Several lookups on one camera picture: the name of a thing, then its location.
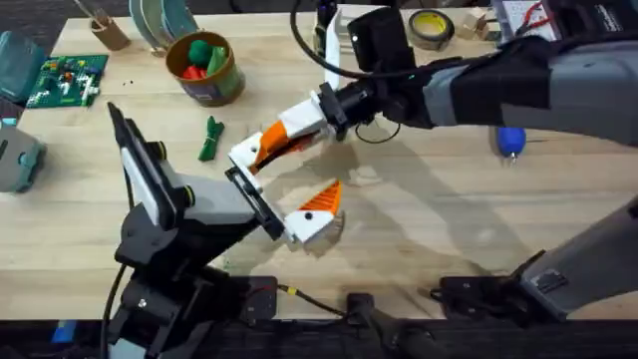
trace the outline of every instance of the red object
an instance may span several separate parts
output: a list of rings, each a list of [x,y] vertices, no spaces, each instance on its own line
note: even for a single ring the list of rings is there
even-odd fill
[[[189,79],[189,80],[201,80],[202,76],[201,73],[199,72],[199,69],[195,66],[195,65],[190,65],[186,68],[186,70],[183,72],[183,75],[181,75],[183,78],[185,79]]]
[[[531,24],[529,23],[529,20],[531,20],[531,15],[533,14],[533,12],[536,10],[539,10],[541,6],[542,6],[542,1],[538,1],[537,3],[531,5],[529,9],[527,9],[527,12],[525,13],[525,17],[523,18],[523,21],[522,21],[522,25],[520,25],[518,30],[516,30],[516,33],[515,33],[516,36],[524,35],[527,31],[531,29],[535,29],[537,27],[541,27],[545,25],[546,23],[548,23],[549,21],[551,21],[551,17],[547,16],[546,18],[542,20],[538,20]]]

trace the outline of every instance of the cable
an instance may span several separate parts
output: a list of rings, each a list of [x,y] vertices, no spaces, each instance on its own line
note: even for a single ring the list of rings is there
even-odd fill
[[[359,134],[359,127],[361,125],[362,124],[359,123],[359,124],[357,124],[357,127],[355,127],[355,135],[357,135],[357,138],[359,140],[365,142],[366,144],[370,144],[370,145],[378,145],[378,144],[386,143],[387,141],[395,138],[399,134],[399,131],[401,130],[401,124],[399,124],[397,126],[397,129],[395,130],[395,132],[393,134],[389,135],[387,138],[382,139],[382,140],[378,140],[378,141],[372,141],[372,140],[367,140],[367,139],[364,139],[363,137],[361,137],[361,135]]]
[[[317,55],[310,47],[308,47],[308,44],[306,44],[306,42],[301,37],[301,34],[299,34],[299,28],[297,27],[297,12],[299,11],[300,5],[301,5],[301,0],[294,0],[294,4],[292,5],[292,10],[290,11],[290,30],[292,30],[292,36],[295,38],[295,41],[297,42],[301,50],[303,50],[303,52],[306,53],[306,55],[308,55],[308,57],[312,59],[312,61],[314,61],[315,63],[317,63],[319,66],[323,67],[326,70],[329,70],[337,75],[351,78],[351,79],[375,79],[375,80],[387,80],[387,79],[395,79],[395,78],[401,78],[401,77],[409,77],[412,75],[417,75],[422,72],[432,72],[435,70],[436,65],[435,67],[425,66],[425,67],[420,67],[417,69],[399,71],[399,72],[368,74],[368,73],[352,72],[352,71],[348,71],[348,70],[344,70],[339,67],[336,67],[328,63],[321,56]]]
[[[333,308],[333,307],[331,307],[329,305],[326,305],[326,304],[318,301],[317,299],[311,297],[310,295],[302,292],[301,290],[299,290],[299,289],[297,289],[295,287],[291,287],[291,286],[283,285],[283,284],[278,284],[277,285],[277,289],[279,289],[281,291],[284,291],[284,292],[286,292],[286,293],[288,293],[290,295],[296,295],[296,296],[300,297],[301,299],[307,301],[308,303],[310,303],[310,304],[312,304],[312,305],[314,305],[314,306],[316,306],[318,308],[321,308],[321,309],[323,309],[323,310],[325,310],[327,312],[330,312],[330,313],[333,313],[335,315],[338,315],[338,316],[340,316],[342,318],[346,318],[348,316],[345,312],[343,312],[343,311],[341,311],[339,309],[335,309],[335,308]]]
[[[133,209],[135,206],[133,199],[133,188],[131,186],[131,179],[127,174],[127,170],[124,170],[124,180],[127,184],[127,197],[129,200],[129,209]],[[118,288],[120,287],[120,282],[122,281],[122,277],[124,276],[124,271],[127,267],[122,264],[120,265],[120,269],[118,270],[118,274],[116,274],[116,278],[113,280],[113,284],[111,285],[111,290],[109,291],[109,296],[107,297],[107,303],[104,307],[104,313],[102,315],[102,323],[100,324],[100,358],[101,359],[109,359],[109,344],[107,343],[107,330],[109,328],[109,321],[111,320],[111,309],[113,308],[113,302],[116,298],[116,293],[118,292]]]
[[[109,327],[109,321],[111,318],[111,308],[113,307],[113,301],[116,298],[116,292],[118,292],[118,287],[120,287],[120,282],[122,281],[122,277],[124,276],[124,270],[127,267],[125,265],[120,265],[120,270],[118,270],[118,274],[116,274],[116,278],[113,280],[113,284],[111,285],[111,291],[109,292],[109,296],[107,297],[107,304],[104,308],[104,314],[102,315],[102,325],[100,328],[100,358],[109,359],[109,345],[107,344],[107,329]]]

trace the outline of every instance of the wooden tabletop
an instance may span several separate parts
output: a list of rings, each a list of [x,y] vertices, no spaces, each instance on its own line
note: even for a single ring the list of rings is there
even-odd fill
[[[346,7],[360,14],[368,7]],[[446,10],[459,23],[463,10]],[[117,19],[133,45],[111,54],[102,94],[90,108],[29,110],[20,128],[49,146],[31,191],[0,195],[0,318],[98,318],[118,264],[114,252],[127,213],[122,165],[107,112],[117,104],[149,141],[164,141],[177,171],[224,179],[224,155],[248,135],[307,98],[323,72],[295,44],[287,14],[196,17],[225,36],[247,87],[232,105],[205,109],[153,57],[131,19]],[[310,34],[313,15],[299,23]],[[55,55],[108,53],[87,19],[69,20]],[[443,53],[417,51],[419,63],[491,51],[454,39]],[[343,55],[353,67],[353,56]],[[219,156],[200,163],[205,122],[226,124]],[[394,124],[362,135],[380,137]],[[638,152],[596,139],[529,131],[516,165],[494,155],[488,128],[403,129],[389,143],[345,144],[280,159],[259,176],[265,193],[288,211],[333,180],[345,183],[345,217],[307,247],[272,241],[261,229],[215,264],[232,274],[274,275],[330,303],[368,291],[381,309],[441,318],[427,290],[451,274],[509,273],[540,249],[559,245],[638,192]],[[279,317],[325,317],[280,295]],[[587,308],[578,317],[638,318],[635,296]]]

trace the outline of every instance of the tape roll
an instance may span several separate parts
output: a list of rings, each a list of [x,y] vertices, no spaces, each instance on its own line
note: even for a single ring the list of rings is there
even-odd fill
[[[412,43],[424,50],[442,51],[455,35],[450,17],[437,10],[420,10],[410,17]]]

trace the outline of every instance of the green circuit board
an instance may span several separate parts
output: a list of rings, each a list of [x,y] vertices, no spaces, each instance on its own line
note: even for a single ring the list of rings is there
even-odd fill
[[[100,88],[108,55],[60,56],[49,58],[40,69],[36,84],[27,101],[28,109],[91,106],[97,94],[83,100],[84,91],[91,79],[92,88]],[[65,79],[70,73],[71,79]],[[69,88],[65,95],[64,87]]]

